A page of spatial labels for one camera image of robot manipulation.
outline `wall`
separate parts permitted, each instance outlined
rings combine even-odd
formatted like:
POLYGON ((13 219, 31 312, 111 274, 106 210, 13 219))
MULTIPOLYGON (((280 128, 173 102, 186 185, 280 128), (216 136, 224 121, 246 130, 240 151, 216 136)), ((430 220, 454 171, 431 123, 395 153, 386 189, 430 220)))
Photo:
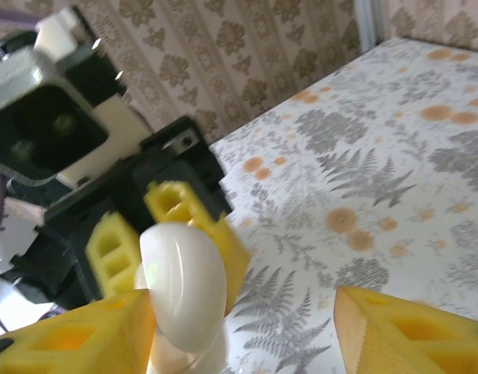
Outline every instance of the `wall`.
MULTIPOLYGON (((128 100, 154 129, 190 114, 209 141, 360 52, 353 0, 77 3, 124 70, 128 100)), ((0 8, 41 15, 62 5, 59 0, 0 0, 0 8)))
POLYGON ((380 7, 386 38, 478 50, 478 0, 381 0, 380 7))

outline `floral tablecloth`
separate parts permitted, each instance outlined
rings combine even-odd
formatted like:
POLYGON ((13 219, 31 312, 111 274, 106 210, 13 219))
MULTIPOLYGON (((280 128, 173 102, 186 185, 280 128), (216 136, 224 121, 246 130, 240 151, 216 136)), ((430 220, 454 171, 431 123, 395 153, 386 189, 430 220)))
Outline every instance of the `floral tablecloth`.
POLYGON ((343 374, 351 284, 478 319, 478 54, 394 39, 214 147, 254 254, 225 374, 343 374))

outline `gray fern pattern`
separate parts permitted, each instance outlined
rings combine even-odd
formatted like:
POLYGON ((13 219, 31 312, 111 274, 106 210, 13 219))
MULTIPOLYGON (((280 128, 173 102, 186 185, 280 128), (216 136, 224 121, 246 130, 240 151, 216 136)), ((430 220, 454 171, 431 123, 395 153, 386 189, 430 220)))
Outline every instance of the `gray fern pattern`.
POLYGON ((253 333, 244 343, 245 349, 259 349, 279 359, 275 372, 294 366, 296 374, 307 374, 308 366, 331 346, 311 347, 312 342, 328 326, 326 319, 317 326, 309 327, 311 316, 311 291, 308 288, 297 305, 294 299, 294 274, 291 271, 282 281, 281 268, 276 269, 267 279, 269 267, 253 275, 248 271, 243 295, 237 301, 239 309, 234 318, 254 317, 255 320, 238 327, 234 332, 253 333))
POLYGON ((439 148, 429 156, 434 170, 461 173, 473 191, 478 191, 478 130, 461 132, 449 139, 455 148, 439 148))
POLYGON ((407 149, 402 150, 402 153, 419 161, 421 167, 423 167, 424 155, 427 149, 427 140, 420 139, 419 130, 408 132, 404 124, 391 119, 385 122, 385 126, 393 129, 393 133, 396 135, 398 143, 402 143, 407 147, 407 149))
POLYGON ((459 287, 478 291, 478 224, 465 221, 451 228, 450 232, 456 244, 468 254, 450 265, 447 277, 459 287))
POLYGON ((307 150, 317 154, 334 150, 340 140, 355 144, 368 130, 358 119, 340 113, 326 114, 321 110, 303 113, 295 123, 299 124, 297 131, 309 137, 307 150))
POLYGON ((331 191, 349 189, 342 195, 344 199, 354 196, 370 197, 374 199, 374 205, 389 200, 389 207, 392 207, 400 202, 405 192, 415 186, 401 186, 413 170, 393 178, 395 165, 391 157, 388 157, 386 164, 378 169, 375 149, 369 150, 363 159, 361 150, 357 150, 350 158, 349 154, 350 150, 347 150, 339 157, 333 154, 318 159, 323 171, 330 170, 326 175, 328 183, 343 182, 333 187, 331 191))
POLYGON ((455 71, 465 74, 468 80, 478 83, 478 65, 457 64, 455 71))
POLYGON ((357 286, 381 291, 389 282, 389 270, 383 267, 377 259, 353 259, 351 263, 342 266, 336 272, 334 288, 339 286, 357 286))
POLYGON ((428 70, 416 76, 407 76, 402 80, 390 82, 388 89, 393 93, 402 92, 399 105, 415 103, 424 99, 432 99, 450 87, 451 83, 440 72, 428 70))
POLYGON ((445 49, 386 41, 212 146, 251 253, 222 374, 344 373, 345 285, 478 319, 478 54, 445 49))

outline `yellow foam block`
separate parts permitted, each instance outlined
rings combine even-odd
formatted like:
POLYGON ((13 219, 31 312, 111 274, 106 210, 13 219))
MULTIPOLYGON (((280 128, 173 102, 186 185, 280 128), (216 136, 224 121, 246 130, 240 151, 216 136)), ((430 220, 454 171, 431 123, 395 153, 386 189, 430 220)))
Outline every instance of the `yellow foam block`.
POLYGON ((139 235, 120 213, 108 213, 93 229, 86 257, 105 298, 128 292, 142 262, 139 235))
POLYGON ((241 292, 251 255, 230 229, 225 214, 214 221, 201 200, 185 182, 163 182, 149 185, 144 201, 156 222, 186 222, 203 230, 213 240, 222 256, 227 275, 228 315, 241 292))
POLYGON ((347 374, 478 374, 478 321, 356 287, 336 292, 347 374))
POLYGON ((104 299, 0 336, 0 374, 143 374, 155 325, 147 290, 104 299))

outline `white egg-shaped object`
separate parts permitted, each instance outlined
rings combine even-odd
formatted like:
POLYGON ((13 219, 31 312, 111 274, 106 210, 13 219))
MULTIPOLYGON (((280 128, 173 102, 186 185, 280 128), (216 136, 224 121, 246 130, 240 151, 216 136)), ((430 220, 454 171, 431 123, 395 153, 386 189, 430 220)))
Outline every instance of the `white egg-shaped object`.
POLYGON ((206 351, 223 323, 227 296, 217 247, 205 232, 171 222, 145 230, 140 251, 158 328, 177 349, 206 351))

